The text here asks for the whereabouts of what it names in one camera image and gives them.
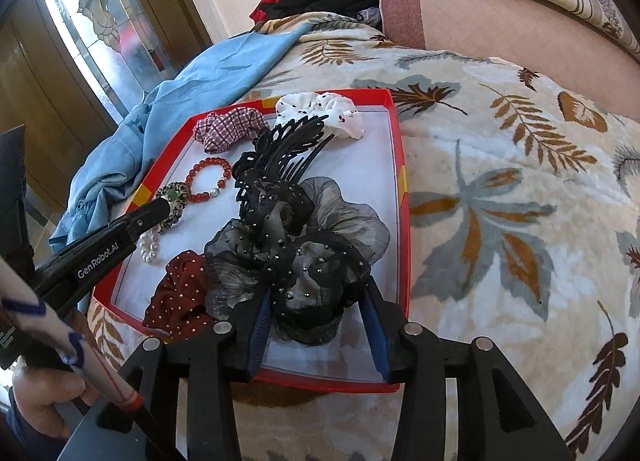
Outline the person's left hand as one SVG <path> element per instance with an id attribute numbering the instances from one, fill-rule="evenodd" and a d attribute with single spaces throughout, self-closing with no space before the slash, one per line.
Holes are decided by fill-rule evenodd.
<path id="1" fill-rule="evenodd" d="M 49 368 L 21 367 L 13 374 L 13 393 L 17 408 L 38 433 L 54 439 L 67 439 L 70 426 L 55 409 L 58 403 L 80 398 L 92 406 L 100 393 L 76 373 Z"/>

